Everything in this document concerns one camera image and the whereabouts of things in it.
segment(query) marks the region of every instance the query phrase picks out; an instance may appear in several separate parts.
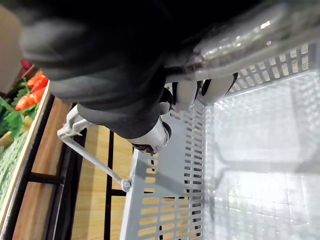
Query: gray plastic basket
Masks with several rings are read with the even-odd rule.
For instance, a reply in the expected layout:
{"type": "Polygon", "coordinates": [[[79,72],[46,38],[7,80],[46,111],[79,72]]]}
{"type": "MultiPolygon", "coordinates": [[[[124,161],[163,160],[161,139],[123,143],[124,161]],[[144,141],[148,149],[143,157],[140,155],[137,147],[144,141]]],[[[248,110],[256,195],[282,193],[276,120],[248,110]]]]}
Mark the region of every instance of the gray plastic basket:
{"type": "Polygon", "coordinates": [[[219,102],[164,116],[168,146],[134,152],[121,239],[319,239],[318,47],[249,66],[219,102]]]}

